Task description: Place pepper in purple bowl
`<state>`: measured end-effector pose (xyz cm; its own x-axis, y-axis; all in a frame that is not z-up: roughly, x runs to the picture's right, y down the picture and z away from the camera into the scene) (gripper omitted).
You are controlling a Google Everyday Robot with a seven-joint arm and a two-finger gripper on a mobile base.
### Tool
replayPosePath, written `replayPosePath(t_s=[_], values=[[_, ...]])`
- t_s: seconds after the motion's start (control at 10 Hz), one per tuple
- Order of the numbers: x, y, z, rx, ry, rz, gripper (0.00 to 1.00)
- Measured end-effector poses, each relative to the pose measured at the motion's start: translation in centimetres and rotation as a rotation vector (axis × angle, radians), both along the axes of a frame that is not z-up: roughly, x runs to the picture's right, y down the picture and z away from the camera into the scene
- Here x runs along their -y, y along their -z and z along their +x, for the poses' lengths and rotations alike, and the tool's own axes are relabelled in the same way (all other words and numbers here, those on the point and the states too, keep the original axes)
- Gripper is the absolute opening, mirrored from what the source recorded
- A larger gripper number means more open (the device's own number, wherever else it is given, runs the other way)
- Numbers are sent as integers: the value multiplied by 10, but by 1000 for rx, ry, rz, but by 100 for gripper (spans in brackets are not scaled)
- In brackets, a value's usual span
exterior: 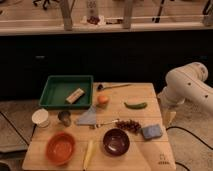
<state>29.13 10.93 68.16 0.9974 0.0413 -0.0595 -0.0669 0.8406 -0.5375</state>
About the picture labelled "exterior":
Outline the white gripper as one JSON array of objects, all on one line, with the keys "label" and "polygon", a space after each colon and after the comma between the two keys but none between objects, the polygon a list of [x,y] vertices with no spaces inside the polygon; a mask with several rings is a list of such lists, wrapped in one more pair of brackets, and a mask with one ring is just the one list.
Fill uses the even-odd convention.
[{"label": "white gripper", "polygon": [[160,108],[161,108],[161,112],[164,115],[164,126],[168,127],[173,119],[176,116],[176,112],[175,111],[171,111],[176,107],[176,104],[169,101],[168,99],[165,98],[161,98],[160,99]]}]

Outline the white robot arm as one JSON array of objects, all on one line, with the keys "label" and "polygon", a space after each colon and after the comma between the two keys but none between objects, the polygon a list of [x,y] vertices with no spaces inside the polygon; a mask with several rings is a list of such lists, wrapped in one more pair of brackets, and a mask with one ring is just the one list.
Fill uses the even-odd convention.
[{"label": "white robot arm", "polygon": [[176,116],[174,108],[183,104],[186,99],[213,114],[213,88],[205,84],[207,78],[208,69],[200,62],[174,68],[166,74],[166,86],[157,95],[165,127]]}]

